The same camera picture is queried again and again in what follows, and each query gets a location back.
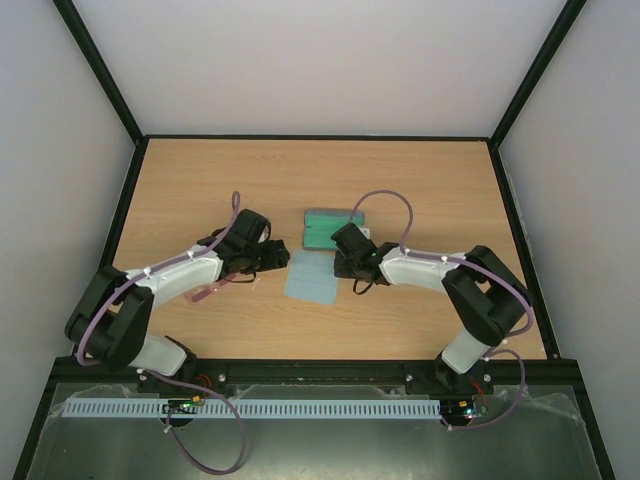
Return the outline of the light blue cleaning cloth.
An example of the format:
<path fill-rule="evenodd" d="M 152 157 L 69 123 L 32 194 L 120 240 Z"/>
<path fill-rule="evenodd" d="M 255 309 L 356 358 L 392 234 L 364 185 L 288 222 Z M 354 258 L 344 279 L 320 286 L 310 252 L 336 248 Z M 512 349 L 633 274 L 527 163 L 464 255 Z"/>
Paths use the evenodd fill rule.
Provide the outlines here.
<path fill-rule="evenodd" d="M 333 257 L 325 253 L 296 250 L 288 267 L 284 293 L 307 302 L 333 305 L 338 291 Z"/>

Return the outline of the grey glasses case green lining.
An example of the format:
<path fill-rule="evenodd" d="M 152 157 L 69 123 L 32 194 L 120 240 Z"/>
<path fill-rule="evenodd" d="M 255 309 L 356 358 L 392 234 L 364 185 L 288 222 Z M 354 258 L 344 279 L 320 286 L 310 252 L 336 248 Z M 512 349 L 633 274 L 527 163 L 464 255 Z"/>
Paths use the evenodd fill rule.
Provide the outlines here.
<path fill-rule="evenodd" d="M 335 251 L 336 246 L 331 236 L 349 220 L 359 227 L 367 228 L 365 214 L 357 211 L 350 217 L 349 209 L 313 208 L 307 209 L 303 217 L 302 248 L 307 251 Z"/>

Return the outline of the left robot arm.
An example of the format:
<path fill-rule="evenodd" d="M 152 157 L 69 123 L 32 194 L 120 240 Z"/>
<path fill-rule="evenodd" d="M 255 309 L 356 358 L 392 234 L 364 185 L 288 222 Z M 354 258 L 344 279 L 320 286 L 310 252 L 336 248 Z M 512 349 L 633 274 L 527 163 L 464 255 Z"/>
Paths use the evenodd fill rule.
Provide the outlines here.
<path fill-rule="evenodd" d="M 148 333 L 154 311 L 197 288 L 283 269 L 289 260 L 285 243 L 271 237 L 270 221 L 241 210 L 226 227 L 158 264 L 128 271 L 100 268 L 68 320 L 65 336 L 76 346 L 81 366 L 101 365 L 112 373 L 132 367 L 172 378 L 192 352 Z"/>

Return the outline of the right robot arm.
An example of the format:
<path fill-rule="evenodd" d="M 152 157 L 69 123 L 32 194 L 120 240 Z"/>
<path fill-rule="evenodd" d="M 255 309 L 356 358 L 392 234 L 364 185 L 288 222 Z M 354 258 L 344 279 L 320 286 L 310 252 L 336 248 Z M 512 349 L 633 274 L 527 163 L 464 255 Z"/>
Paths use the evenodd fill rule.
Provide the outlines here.
<path fill-rule="evenodd" d="M 410 249 L 399 243 L 376 245 L 348 223 L 331 235 L 334 274 L 355 284 L 408 285 L 446 294 L 462 330 L 438 354 L 434 377 L 449 392 L 471 379 L 471 370 L 510 336 L 533 326 L 529 291 L 488 247 L 462 254 Z"/>

